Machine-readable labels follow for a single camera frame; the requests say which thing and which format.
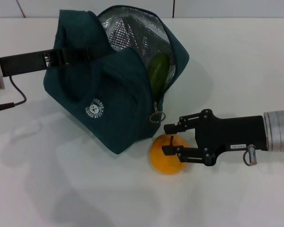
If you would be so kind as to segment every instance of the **white printed logo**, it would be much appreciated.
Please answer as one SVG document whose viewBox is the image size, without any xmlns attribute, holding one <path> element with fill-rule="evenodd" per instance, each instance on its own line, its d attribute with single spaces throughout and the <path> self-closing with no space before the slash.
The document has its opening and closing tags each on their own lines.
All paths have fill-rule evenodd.
<svg viewBox="0 0 284 227">
<path fill-rule="evenodd" d="M 104 106 L 102 102 L 100 102 L 99 99 L 94 98 L 94 100 L 91 102 L 90 106 L 85 108 L 85 112 L 88 116 L 91 118 L 99 118 L 102 116 L 104 112 Z"/>
</svg>

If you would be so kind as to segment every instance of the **white table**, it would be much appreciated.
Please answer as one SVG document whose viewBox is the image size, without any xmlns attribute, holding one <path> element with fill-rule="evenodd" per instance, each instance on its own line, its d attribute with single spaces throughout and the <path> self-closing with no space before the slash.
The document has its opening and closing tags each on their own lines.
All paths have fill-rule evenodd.
<svg viewBox="0 0 284 227">
<path fill-rule="evenodd" d="M 284 109 L 284 19 L 165 19 L 190 54 L 165 97 L 164 123 Z M 51 49 L 57 19 L 0 19 L 0 57 Z M 153 139 L 105 148 L 43 88 L 44 71 L 14 77 L 28 101 L 0 112 L 0 227 L 284 226 L 284 154 L 243 152 L 161 175 Z M 21 99 L 5 79 L 0 103 Z M 194 132 L 181 136 L 193 146 Z"/>
</svg>

